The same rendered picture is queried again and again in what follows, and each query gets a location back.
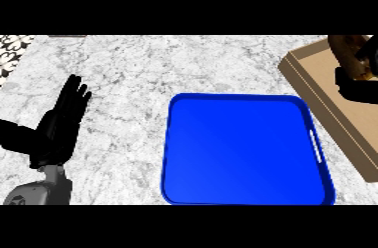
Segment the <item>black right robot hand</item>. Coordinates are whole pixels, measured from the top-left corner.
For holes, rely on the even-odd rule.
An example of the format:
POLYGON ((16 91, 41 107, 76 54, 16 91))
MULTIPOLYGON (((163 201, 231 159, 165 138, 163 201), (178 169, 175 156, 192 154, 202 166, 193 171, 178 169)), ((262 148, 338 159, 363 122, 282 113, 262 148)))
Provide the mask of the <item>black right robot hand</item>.
MULTIPOLYGON (((373 77, 378 78, 378 35, 367 39, 355 54, 357 58, 363 56, 369 59, 370 71, 373 77)), ((347 77, 341 66, 335 68, 335 84, 339 87, 338 92, 347 100, 378 104, 378 81, 372 81, 372 78, 369 80, 352 80, 347 77)))

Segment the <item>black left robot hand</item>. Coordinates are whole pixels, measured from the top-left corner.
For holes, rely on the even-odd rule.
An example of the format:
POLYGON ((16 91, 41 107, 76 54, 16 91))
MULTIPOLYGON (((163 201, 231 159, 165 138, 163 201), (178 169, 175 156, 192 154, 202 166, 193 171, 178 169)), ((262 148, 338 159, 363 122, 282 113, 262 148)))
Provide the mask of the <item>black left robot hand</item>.
POLYGON ((70 159, 90 97, 81 77, 70 75, 35 129, 0 119, 0 147, 29 156, 31 169, 62 165, 70 159))

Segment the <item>brown sweet potato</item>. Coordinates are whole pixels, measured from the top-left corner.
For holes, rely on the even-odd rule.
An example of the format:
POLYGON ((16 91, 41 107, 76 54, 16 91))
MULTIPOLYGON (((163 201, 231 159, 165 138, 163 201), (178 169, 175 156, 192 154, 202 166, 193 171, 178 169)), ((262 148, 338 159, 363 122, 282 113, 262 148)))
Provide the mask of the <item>brown sweet potato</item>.
POLYGON ((367 39, 363 35, 327 36, 330 51, 335 55, 339 66, 345 71, 347 77, 352 80, 369 80, 373 77, 367 57, 355 57, 366 41, 367 39))

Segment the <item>brown cardboard box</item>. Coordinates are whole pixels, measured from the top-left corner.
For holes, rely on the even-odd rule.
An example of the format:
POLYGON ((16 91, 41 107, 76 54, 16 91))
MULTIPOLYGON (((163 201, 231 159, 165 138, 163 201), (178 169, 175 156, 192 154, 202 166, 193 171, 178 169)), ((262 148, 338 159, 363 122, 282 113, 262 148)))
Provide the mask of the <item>brown cardboard box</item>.
POLYGON ((289 51, 277 65, 364 181, 378 182, 378 105, 342 98, 336 67, 327 39, 289 51))

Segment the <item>blue plastic tray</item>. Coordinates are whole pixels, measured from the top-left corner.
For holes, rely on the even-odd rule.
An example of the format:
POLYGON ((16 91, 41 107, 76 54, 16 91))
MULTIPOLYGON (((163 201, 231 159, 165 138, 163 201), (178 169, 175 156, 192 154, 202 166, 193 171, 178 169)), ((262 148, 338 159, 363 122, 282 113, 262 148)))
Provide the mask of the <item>blue plastic tray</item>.
POLYGON ((330 205, 335 188, 304 101, 290 95, 175 95, 161 194, 175 205, 330 205))

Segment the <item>black white patterned tile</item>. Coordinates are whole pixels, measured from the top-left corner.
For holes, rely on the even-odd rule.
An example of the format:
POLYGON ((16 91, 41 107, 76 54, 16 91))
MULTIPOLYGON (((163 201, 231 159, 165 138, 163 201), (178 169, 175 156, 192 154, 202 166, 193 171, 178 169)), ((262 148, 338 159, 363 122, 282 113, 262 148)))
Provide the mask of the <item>black white patterned tile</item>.
POLYGON ((34 38, 34 35, 0 35, 0 86, 7 81, 34 38))

